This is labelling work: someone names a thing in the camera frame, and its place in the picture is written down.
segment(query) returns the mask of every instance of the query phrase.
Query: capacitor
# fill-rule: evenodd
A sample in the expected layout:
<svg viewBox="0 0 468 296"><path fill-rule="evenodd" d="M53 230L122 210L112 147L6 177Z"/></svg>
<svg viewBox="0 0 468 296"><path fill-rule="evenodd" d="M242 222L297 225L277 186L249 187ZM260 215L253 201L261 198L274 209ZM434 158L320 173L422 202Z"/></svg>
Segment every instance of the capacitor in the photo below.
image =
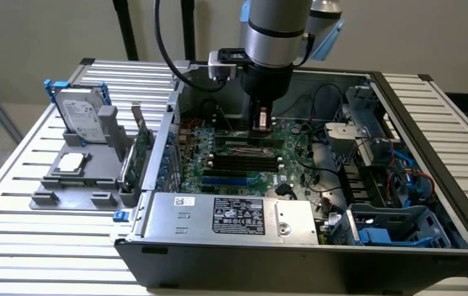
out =
<svg viewBox="0 0 468 296"><path fill-rule="evenodd" d="M301 130L298 128L290 128L292 134L300 134Z"/></svg>

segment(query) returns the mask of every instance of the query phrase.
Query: robotic arm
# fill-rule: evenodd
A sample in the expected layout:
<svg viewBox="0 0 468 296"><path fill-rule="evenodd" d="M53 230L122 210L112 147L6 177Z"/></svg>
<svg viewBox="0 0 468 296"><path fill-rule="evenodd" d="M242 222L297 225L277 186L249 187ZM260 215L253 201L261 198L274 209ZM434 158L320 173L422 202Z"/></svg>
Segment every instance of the robotic arm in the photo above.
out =
<svg viewBox="0 0 468 296"><path fill-rule="evenodd" d="M272 103L286 94L301 42L320 45L338 21L337 1L252 0L244 49L220 49L209 54L209 78L234 78L242 66L241 87L250 97L250 133L270 132Z"/></svg>

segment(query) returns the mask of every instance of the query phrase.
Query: motherboard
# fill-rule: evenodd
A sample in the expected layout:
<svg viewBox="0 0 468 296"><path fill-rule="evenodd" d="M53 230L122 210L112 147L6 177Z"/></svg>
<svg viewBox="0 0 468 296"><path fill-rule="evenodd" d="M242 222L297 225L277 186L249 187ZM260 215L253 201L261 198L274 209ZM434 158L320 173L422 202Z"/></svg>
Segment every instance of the motherboard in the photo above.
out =
<svg viewBox="0 0 468 296"><path fill-rule="evenodd" d="M189 125L178 133L180 192L278 197L274 190L285 183L298 199L308 199L312 172L297 163L313 165L310 141L301 137L308 128L294 120L276 120L270 135L248 144L244 131L217 129L205 121Z"/></svg>

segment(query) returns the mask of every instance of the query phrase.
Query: warning label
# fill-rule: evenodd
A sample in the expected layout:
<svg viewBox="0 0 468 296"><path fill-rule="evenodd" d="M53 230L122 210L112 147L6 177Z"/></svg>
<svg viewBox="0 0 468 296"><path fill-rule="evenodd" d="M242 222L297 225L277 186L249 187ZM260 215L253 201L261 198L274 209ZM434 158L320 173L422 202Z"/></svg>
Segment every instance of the warning label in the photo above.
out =
<svg viewBox="0 0 468 296"><path fill-rule="evenodd" d="M265 235L265 215L260 199L213 199L212 230L222 234Z"/></svg>

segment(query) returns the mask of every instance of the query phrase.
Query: aluminum workbench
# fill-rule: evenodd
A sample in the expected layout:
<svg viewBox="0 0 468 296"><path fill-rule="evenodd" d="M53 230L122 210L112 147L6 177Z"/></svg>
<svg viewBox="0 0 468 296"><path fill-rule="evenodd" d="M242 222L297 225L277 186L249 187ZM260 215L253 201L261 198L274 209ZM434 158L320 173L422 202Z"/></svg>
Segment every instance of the aluminum workbench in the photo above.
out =
<svg viewBox="0 0 468 296"><path fill-rule="evenodd" d="M134 134L130 104L141 102L146 125L156 130L173 89L170 78L162 64L96 60L78 67L69 82L105 81L118 108L118 124ZM433 82L421 81L416 75L385 74L385 78L468 196L468 119ZM62 129L50 105L0 169L0 294L217 295L146 290L136 284L108 238L110 232L124 232L126 227L113 226L110 212L29 208L30 194L64 144ZM468 279L446 279L418 295L468 295Z"/></svg>

